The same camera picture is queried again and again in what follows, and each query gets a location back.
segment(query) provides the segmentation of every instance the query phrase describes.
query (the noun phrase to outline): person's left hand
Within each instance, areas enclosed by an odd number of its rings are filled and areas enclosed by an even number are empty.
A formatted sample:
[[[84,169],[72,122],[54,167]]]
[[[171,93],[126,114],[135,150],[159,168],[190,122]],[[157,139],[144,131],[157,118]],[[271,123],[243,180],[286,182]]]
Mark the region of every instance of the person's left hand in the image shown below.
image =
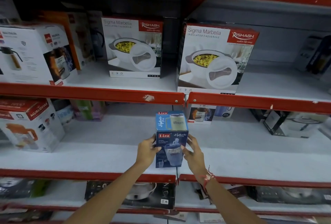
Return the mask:
[[[156,153],[161,150],[161,147],[152,147],[152,144],[155,141],[155,136],[156,135],[153,134],[152,137],[143,140],[138,145],[136,164],[139,166],[141,165],[144,170],[152,164]]]

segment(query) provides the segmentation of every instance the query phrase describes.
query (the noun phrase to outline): blue box with flask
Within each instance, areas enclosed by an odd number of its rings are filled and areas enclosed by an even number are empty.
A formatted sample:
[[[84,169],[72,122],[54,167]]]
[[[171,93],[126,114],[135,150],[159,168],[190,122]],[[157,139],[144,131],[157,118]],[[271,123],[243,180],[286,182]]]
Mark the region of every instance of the blue box with flask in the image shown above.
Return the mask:
[[[163,111],[156,114],[156,168],[180,167],[183,160],[181,145],[186,146],[188,126],[183,111]]]

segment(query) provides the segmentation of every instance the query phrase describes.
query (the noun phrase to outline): forearm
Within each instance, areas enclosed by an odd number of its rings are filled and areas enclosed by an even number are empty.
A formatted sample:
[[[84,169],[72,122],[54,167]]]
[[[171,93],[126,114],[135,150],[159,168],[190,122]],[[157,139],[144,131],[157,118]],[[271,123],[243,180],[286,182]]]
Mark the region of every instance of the forearm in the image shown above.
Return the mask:
[[[145,168],[134,164],[79,208],[64,224],[108,224]]]
[[[206,190],[227,224],[266,224],[214,178],[207,183]]]

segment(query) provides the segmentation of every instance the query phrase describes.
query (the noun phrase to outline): orange handle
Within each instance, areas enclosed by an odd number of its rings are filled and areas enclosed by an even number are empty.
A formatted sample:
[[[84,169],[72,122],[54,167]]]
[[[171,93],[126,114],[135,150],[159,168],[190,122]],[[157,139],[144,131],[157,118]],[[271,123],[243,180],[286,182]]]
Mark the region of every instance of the orange handle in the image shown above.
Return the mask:
[[[37,136],[36,132],[33,129],[27,129],[27,131],[32,133],[33,141],[38,140],[38,136]]]

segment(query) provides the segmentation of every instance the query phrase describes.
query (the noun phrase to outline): hand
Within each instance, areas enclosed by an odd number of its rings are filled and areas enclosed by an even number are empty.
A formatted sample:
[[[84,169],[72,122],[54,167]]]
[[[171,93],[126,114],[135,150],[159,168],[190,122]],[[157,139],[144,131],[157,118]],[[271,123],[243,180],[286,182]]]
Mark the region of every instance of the hand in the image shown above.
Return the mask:
[[[151,165],[156,153],[161,150],[161,147],[152,147],[152,144],[155,141],[155,136],[156,135],[153,134],[152,137],[143,140],[138,145],[137,159],[135,164],[142,166],[144,171]]]
[[[198,145],[197,139],[191,134],[188,134],[187,143],[192,148],[193,152],[189,151],[186,147],[181,146],[184,153],[184,159],[187,160],[188,167],[193,172],[197,181],[203,184],[204,178],[201,176],[208,174],[205,168],[204,154]]]

